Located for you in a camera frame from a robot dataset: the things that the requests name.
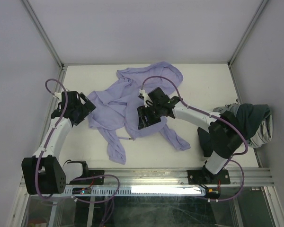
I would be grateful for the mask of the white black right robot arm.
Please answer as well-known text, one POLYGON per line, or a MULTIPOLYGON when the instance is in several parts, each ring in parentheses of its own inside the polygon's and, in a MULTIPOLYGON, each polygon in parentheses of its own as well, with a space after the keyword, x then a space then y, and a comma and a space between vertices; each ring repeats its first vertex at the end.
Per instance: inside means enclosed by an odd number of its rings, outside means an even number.
POLYGON ((246 140, 239 131, 239 123, 231 112, 216 113, 187 105, 179 96, 169 97, 160 87, 150 93, 139 90, 143 105, 137 108, 138 129, 161 122, 162 117, 171 117, 189 122, 205 130, 210 137, 213 152, 204 164, 202 177, 207 183, 219 178, 219 172, 230 157, 246 140))

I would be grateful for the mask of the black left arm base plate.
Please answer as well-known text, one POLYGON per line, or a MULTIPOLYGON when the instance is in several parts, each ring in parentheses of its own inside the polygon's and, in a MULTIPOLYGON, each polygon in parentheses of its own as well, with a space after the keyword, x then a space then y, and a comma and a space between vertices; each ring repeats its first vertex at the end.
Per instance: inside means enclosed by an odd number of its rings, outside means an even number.
POLYGON ((89 169, 84 171, 83 174, 79 177, 74 178, 68 184, 70 185, 103 185, 104 184, 104 170, 89 169))

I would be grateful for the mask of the lilac purple jacket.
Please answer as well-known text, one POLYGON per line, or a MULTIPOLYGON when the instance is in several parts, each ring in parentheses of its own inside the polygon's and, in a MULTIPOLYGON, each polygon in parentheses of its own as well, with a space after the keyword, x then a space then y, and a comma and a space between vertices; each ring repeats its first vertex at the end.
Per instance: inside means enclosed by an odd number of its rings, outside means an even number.
POLYGON ((167 62, 159 62, 144 68, 127 68, 116 72, 118 80, 103 91, 93 91, 88 99, 96 109, 88 116, 89 127, 97 129, 108 142, 109 160, 124 165, 126 153, 116 130, 125 128, 134 140, 160 133, 176 150, 190 149, 190 144, 167 126, 167 118, 161 117, 160 122, 138 129, 137 108, 143 105, 138 97, 140 88, 146 92, 160 87, 167 95, 183 81, 183 75, 176 67, 167 62))

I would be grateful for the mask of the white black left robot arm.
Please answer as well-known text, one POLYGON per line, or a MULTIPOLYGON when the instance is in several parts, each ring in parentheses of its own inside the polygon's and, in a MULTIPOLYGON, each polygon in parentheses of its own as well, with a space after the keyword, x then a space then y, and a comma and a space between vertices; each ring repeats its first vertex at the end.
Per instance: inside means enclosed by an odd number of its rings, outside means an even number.
POLYGON ((63 144, 73 127, 95 110, 95 105, 77 91, 58 94, 60 102, 51 114, 50 127, 38 150, 21 163, 27 192, 30 195, 61 194, 74 179, 86 183, 90 173, 86 161, 59 163, 63 144))

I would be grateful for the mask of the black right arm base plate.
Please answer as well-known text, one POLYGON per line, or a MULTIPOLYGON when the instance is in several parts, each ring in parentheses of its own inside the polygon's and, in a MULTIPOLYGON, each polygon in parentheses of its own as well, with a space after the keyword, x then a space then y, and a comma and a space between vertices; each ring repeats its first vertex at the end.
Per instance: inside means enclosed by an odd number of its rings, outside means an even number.
POLYGON ((222 169, 218 174, 213 175, 205 169, 187 170, 187 178, 189 184, 223 184, 231 183, 229 172, 222 169))

